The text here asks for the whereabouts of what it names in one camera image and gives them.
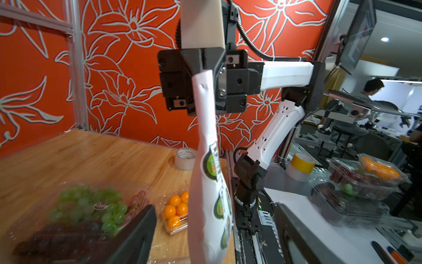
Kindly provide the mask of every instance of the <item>white table surface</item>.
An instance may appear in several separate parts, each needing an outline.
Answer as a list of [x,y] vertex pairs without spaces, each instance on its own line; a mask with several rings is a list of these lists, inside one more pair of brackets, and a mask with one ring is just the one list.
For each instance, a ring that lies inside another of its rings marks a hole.
[[392,246],[376,229],[352,229],[329,224],[306,196],[265,188],[275,202],[285,204],[323,244],[347,264],[384,264],[371,245]]

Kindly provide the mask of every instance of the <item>metal rail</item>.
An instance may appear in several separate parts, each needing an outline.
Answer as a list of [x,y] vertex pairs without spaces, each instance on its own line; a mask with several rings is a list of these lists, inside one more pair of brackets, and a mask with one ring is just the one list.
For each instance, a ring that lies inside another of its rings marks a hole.
[[24,21],[27,23],[55,29],[68,34],[73,34],[73,27],[71,24],[45,17],[36,13],[26,11],[15,6],[0,3],[0,16],[5,16],[11,19]]

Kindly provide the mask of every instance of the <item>label sticker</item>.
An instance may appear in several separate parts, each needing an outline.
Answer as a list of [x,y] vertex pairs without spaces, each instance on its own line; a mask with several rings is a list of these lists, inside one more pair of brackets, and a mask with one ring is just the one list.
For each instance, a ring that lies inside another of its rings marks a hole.
[[203,160],[203,170],[208,178],[212,180],[220,181],[222,179],[223,173],[220,168],[217,142],[210,145],[208,153]]
[[218,195],[217,202],[214,205],[214,215],[218,219],[221,219],[224,217],[224,207],[223,207],[223,201],[221,199],[221,196]]
[[94,204],[94,210],[98,210],[98,211],[105,210],[107,209],[107,207],[108,207],[108,204],[104,201],[98,201]]
[[224,228],[223,236],[221,238],[220,247],[221,249],[225,249],[229,244],[230,234],[231,234],[231,223],[230,218],[227,218],[227,225]]

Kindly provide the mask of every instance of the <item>white robot arm segment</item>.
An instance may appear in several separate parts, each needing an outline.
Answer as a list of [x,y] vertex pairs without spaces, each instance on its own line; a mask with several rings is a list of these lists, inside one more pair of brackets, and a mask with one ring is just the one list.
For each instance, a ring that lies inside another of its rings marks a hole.
[[259,161],[263,169],[267,169],[277,148],[304,116],[305,111],[301,106],[295,106],[292,101],[281,101],[263,133],[255,144],[248,148],[248,156],[254,161]]
[[261,91],[309,84],[314,65],[309,62],[266,61],[262,71]]

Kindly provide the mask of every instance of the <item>wooden table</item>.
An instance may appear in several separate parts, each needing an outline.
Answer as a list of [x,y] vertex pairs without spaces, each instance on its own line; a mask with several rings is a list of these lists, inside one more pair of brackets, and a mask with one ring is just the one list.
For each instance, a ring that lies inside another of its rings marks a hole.
[[[227,177],[226,160],[220,163]],[[143,182],[158,204],[160,196],[189,187],[191,173],[175,168],[174,149],[72,130],[0,160],[0,236],[61,182]],[[158,215],[150,259],[187,256],[187,229],[171,236]],[[235,263],[233,236],[223,263]]]

